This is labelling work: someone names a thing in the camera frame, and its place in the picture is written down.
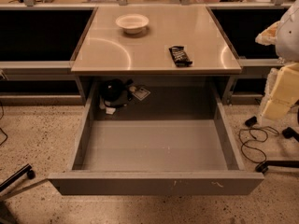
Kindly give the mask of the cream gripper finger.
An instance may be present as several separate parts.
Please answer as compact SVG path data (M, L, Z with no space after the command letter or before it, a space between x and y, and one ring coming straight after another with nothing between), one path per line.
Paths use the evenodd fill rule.
M299 63L289 63L268 74L258 121L262 125L282 119L299 100Z
M278 25L278 21L271 24L256 36L255 42L264 46L275 45L277 43Z

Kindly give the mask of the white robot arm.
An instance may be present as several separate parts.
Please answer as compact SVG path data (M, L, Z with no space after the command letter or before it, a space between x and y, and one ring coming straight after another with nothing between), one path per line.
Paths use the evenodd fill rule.
M272 68L268 74L258 121L268 124L282 119L299 101L299 0L279 21L259 33L255 42L274 45L283 66Z

